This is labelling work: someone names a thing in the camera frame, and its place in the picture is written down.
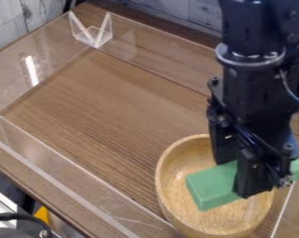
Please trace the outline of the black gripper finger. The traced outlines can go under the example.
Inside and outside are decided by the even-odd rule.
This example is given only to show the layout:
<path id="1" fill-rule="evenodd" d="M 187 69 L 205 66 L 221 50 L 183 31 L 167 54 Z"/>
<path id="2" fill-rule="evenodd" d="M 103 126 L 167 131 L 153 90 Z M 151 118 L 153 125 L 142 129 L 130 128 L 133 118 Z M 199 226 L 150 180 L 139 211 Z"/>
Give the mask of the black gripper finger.
<path id="1" fill-rule="evenodd" d="M 291 149 L 262 152 L 239 149 L 237 152 L 237 173 L 234 192 L 241 198 L 269 192 L 289 182 Z"/>

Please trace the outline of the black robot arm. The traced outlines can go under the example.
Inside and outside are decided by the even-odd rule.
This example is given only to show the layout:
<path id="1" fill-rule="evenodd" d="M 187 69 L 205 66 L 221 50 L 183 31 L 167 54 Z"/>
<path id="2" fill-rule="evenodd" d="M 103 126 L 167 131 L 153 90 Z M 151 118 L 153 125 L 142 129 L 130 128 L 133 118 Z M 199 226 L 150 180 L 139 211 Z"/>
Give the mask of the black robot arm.
<path id="1" fill-rule="evenodd" d="M 233 192 L 247 198 L 291 183 L 299 157 L 299 0 L 219 0 L 219 10 L 207 126 L 215 163 L 237 163 Z"/>

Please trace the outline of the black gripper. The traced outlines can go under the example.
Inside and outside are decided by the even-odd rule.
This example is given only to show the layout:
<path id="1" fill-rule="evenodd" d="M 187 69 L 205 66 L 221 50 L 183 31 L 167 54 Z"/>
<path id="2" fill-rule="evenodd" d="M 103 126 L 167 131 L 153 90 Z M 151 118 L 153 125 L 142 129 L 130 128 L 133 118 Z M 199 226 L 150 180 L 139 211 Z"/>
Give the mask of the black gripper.
<path id="1" fill-rule="evenodd" d="M 209 81 L 206 108 L 211 153 L 217 165 L 237 159 L 239 149 L 279 152 L 299 145 L 289 127 L 299 111 L 299 50 L 283 46 L 262 54 L 215 48 L 222 77 Z"/>

